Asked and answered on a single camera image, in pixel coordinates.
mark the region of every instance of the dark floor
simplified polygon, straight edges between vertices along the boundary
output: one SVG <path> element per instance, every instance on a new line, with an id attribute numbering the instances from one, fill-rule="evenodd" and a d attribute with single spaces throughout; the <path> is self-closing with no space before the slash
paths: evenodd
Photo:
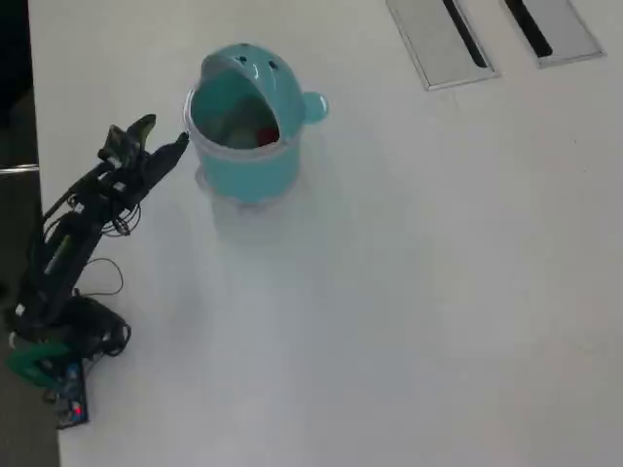
<path id="1" fill-rule="evenodd" d="M 34 104 L 28 95 L 14 107 L 11 125 L 0 129 L 0 168 L 36 162 Z M 9 286 L 12 302 L 18 277 L 25 267 L 25 247 L 39 199 L 39 174 L 0 175 L 0 282 Z M 55 467 L 58 447 L 52 408 L 41 401 L 42 391 L 9 372 L 4 330 L 0 331 L 0 466 Z"/>

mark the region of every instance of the white table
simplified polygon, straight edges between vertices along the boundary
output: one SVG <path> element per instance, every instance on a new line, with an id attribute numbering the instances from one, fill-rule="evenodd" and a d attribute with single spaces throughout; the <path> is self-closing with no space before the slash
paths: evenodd
<path id="1" fill-rule="evenodd" d="M 425 92 L 383 0 L 30 0 L 46 205 L 110 124 L 173 139 L 221 46 L 332 107 L 270 210 L 213 204 L 189 150 L 100 243 L 133 337 L 63 467 L 620 464 L 623 5 L 575 0 L 608 57 L 537 70 L 497 0 L 465 4 L 502 77 Z"/>

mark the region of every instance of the teal trash can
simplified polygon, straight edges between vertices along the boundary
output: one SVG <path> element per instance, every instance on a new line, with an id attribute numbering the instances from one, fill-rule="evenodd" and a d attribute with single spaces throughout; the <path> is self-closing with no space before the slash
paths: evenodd
<path id="1" fill-rule="evenodd" d="M 282 196 L 295 182 L 305 124 L 323 120 L 326 99 L 301 92 L 276 54 L 238 44 L 209 55 L 184 107 L 184 123 L 210 190 L 257 204 Z"/>

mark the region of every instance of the black slot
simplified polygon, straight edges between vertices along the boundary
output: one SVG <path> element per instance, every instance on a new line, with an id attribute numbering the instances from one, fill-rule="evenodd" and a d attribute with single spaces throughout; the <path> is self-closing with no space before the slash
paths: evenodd
<path id="1" fill-rule="evenodd" d="M 458 34 L 460 34 L 460 38 L 463 40 L 463 43 L 467 47 L 467 51 L 474 60 L 474 63 L 476 63 L 476 65 L 480 68 L 487 68 L 487 62 L 480 53 L 480 49 L 478 49 L 476 41 L 474 41 L 474 38 L 471 37 L 467 24 L 465 24 L 465 21 L 458 11 L 455 0 L 443 0 L 443 2 L 448 10 L 448 13 L 450 14 L 450 18 L 452 18 L 452 21 L 455 23 L 455 27 L 457 28 Z"/>
<path id="2" fill-rule="evenodd" d="M 526 36 L 526 39 L 528 39 L 531 47 L 534 49 L 536 56 L 543 58 L 544 56 L 551 55 L 552 52 L 554 52 L 552 50 L 552 46 L 550 46 L 547 39 L 545 39 L 545 36 L 538 28 L 538 25 L 528 11 L 528 8 L 526 8 L 526 5 L 524 5 L 524 2 L 522 0 L 504 1 L 510 10 L 510 13 L 512 13 L 513 17 L 515 17 L 517 24 L 519 24 L 519 27 L 521 27 L 522 31 L 524 31 L 524 35 Z"/>

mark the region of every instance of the red object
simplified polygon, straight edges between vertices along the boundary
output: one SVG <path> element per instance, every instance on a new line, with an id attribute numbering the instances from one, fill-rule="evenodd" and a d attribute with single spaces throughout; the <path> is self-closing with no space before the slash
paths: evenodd
<path id="1" fill-rule="evenodd" d="M 258 146 L 266 146 L 267 144 L 275 143 L 279 140 L 279 130 L 273 127 L 258 129 L 257 133 L 255 133 L 255 139 L 257 140 Z"/>

